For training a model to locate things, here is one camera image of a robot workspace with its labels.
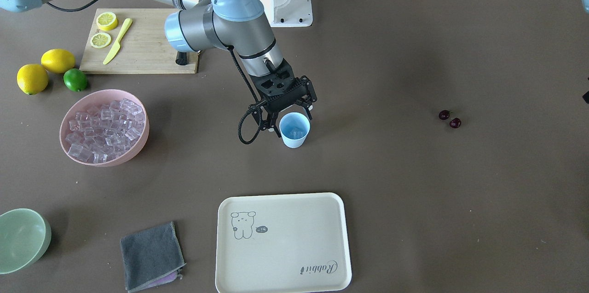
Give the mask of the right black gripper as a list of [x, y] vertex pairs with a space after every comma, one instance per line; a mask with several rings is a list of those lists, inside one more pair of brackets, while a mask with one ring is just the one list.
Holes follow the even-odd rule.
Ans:
[[305, 111], [311, 111], [313, 103], [317, 102], [312, 81], [307, 76], [295, 77], [285, 59], [269, 74], [251, 78], [265, 102], [266, 118], [260, 123], [260, 130], [274, 132], [278, 138], [282, 137], [277, 124], [279, 111], [292, 106], [297, 100], [301, 101]]

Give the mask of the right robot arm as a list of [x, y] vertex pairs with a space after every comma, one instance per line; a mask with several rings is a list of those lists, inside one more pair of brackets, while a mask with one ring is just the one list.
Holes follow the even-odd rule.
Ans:
[[[52, 0], [1, 0], [1, 8], [24, 12]], [[311, 121], [317, 96], [308, 77], [296, 77], [284, 58], [266, 19], [260, 0], [154, 0], [174, 6], [164, 31], [178, 52], [219, 48], [240, 58], [250, 75], [246, 80], [256, 102], [246, 115], [257, 121], [259, 130], [275, 130], [284, 135], [276, 121], [278, 113], [290, 106], [303, 107]]]

